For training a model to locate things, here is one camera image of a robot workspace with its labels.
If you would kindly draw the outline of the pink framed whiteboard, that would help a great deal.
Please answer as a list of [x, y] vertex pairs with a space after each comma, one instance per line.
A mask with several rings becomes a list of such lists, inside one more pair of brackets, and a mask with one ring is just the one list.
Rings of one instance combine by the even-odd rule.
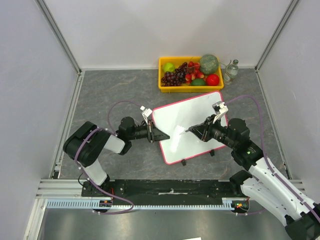
[[156, 127], [170, 136], [170, 139], [159, 142], [164, 162], [167, 165], [225, 147], [215, 139], [203, 142], [191, 132], [180, 135], [182, 131], [203, 123], [207, 117], [213, 115], [215, 111], [212, 105], [220, 101], [223, 101], [222, 94], [214, 91], [153, 110], [152, 119]]

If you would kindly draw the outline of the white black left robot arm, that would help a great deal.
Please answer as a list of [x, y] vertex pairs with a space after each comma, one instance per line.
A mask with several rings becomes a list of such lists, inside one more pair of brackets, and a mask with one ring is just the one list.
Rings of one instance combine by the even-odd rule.
[[137, 125], [132, 117], [124, 117], [115, 135], [87, 121], [65, 141], [63, 151], [93, 182], [92, 191], [104, 197], [110, 191], [110, 177], [98, 160], [100, 153], [105, 149], [123, 156], [132, 147], [132, 141], [140, 139], [154, 143], [169, 140], [170, 136], [150, 119]]

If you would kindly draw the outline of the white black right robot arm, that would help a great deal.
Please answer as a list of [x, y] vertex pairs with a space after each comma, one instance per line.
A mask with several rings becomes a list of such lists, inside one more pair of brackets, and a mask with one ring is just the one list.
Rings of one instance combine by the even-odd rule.
[[233, 118], [227, 126], [208, 117], [188, 129], [199, 140], [216, 140], [231, 148], [233, 160], [243, 170], [230, 178], [229, 191], [235, 197], [245, 195], [255, 200], [284, 226], [292, 240], [320, 238], [320, 205], [294, 186], [264, 156], [250, 139], [244, 120]]

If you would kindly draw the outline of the green avocado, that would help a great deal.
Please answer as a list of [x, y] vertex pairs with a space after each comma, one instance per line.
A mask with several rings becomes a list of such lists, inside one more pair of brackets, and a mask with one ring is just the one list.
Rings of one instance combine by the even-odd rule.
[[192, 80], [190, 85], [196, 86], [196, 87], [206, 86], [206, 81], [203, 78], [196, 78], [196, 79]]

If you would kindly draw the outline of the red tomato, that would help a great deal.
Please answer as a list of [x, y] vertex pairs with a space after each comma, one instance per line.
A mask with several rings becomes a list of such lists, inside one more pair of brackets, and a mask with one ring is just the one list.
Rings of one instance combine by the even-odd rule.
[[220, 83], [220, 78], [216, 74], [210, 74], [206, 77], [205, 81], [207, 86], [218, 86]]

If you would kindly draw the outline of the dark purple grape bunch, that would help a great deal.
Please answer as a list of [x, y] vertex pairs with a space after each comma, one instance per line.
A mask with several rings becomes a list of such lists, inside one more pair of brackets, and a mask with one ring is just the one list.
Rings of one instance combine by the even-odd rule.
[[162, 87], [178, 87], [185, 84], [184, 63], [179, 67], [175, 67], [174, 72], [163, 72], [163, 76], [160, 79]]

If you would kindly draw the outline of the green netted melon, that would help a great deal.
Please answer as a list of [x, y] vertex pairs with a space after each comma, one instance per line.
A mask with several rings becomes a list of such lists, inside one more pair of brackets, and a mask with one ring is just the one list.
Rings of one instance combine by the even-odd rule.
[[219, 68], [219, 60], [216, 56], [212, 54], [203, 55], [200, 60], [200, 71], [204, 75], [214, 74]]

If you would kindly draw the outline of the clear glass bottle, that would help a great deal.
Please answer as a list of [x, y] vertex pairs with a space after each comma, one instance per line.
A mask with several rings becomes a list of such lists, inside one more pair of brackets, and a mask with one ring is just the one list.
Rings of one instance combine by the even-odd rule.
[[239, 61], [234, 59], [230, 61], [228, 65], [225, 66], [223, 81], [225, 84], [231, 84], [233, 80], [236, 78], [239, 70], [238, 66]]

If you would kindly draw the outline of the green apple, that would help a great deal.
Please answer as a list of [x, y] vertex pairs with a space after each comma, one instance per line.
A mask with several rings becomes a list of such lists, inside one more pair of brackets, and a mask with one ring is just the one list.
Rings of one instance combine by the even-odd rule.
[[175, 71], [175, 65], [171, 62], [167, 62], [162, 66], [162, 70], [166, 73], [166, 72], [174, 72]]

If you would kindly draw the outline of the yellow plastic fruit bin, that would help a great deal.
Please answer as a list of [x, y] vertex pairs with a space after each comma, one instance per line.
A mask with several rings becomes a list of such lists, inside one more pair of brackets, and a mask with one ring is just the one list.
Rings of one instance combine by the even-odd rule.
[[165, 56], [160, 57], [158, 60], [158, 88], [162, 93], [208, 93], [213, 91], [220, 91], [224, 88], [223, 76], [221, 67], [219, 66], [215, 74], [218, 76], [219, 82], [217, 85], [204, 85], [193, 86], [187, 83], [182, 83], [180, 86], [165, 86], [165, 83], [161, 82], [161, 78], [164, 77], [165, 72], [163, 66], [167, 63], [174, 64], [175, 67], [180, 66], [184, 62], [198, 62], [200, 56]]

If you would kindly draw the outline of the right aluminium frame post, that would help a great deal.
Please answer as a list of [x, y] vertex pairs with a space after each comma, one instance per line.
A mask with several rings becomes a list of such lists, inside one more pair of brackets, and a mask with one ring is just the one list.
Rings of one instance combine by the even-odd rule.
[[258, 73], [259, 70], [262, 68], [263, 64], [265, 63], [267, 57], [271, 53], [275, 44], [277, 43], [281, 33], [285, 29], [287, 23], [289, 22], [291, 16], [293, 15], [299, 3], [300, 3], [300, 0], [291, 0], [289, 2], [284, 14], [282, 15], [279, 23], [277, 24], [273, 34], [271, 35], [271, 38], [269, 39], [266, 47], [264, 48], [262, 55], [260, 56], [257, 64], [254, 67], [256, 73]]

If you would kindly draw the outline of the aluminium frame post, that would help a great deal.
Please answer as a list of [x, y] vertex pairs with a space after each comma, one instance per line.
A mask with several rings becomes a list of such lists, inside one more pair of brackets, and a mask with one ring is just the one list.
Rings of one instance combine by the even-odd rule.
[[266, 47], [264, 48], [262, 55], [260, 56], [257, 64], [254, 67], [256, 73], [258, 73], [259, 70], [262, 68], [263, 64], [265, 63], [267, 57], [271, 53], [275, 44], [277, 43], [281, 33], [285, 29], [287, 23], [289, 22], [291, 16], [293, 15], [299, 3], [300, 3], [300, 0], [291, 0], [289, 2], [284, 14], [282, 15], [279, 23], [277, 24], [273, 34], [271, 35], [271, 38], [269, 39]]
[[55, 18], [53, 14], [51, 13], [47, 3], [45, 0], [35, 0], [35, 3], [41, 10], [45, 20], [47, 21], [48, 25], [50, 26], [55, 38], [57, 39], [58, 43], [60, 44], [62, 50], [66, 54], [68, 60], [70, 61], [71, 65], [75, 69], [78, 75], [82, 73], [82, 69], [80, 65], [78, 64], [75, 56], [73, 55], [66, 39], [64, 38], [57, 22], [55, 21]]

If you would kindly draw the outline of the left aluminium frame post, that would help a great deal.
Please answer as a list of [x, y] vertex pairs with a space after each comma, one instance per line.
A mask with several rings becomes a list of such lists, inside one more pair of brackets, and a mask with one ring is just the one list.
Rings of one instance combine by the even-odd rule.
[[78, 64], [75, 56], [73, 55], [66, 39], [64, 38], [57, 22], [55, 21], [55, 18], [53, 14], [51, 13], [47, 3], [45, 0], [35, 0], [35, 3], [41, 10], [45, 20], [47, 21], [48, 25], [50, 26], [55, 38], [57, 39], [58, 43], [60, 44], [62, 50], [66, 54], [68, 60], [70, 61], [71, 65], [75, 69], [78, 75], [82, 73], [82, 69], [80, 65]]

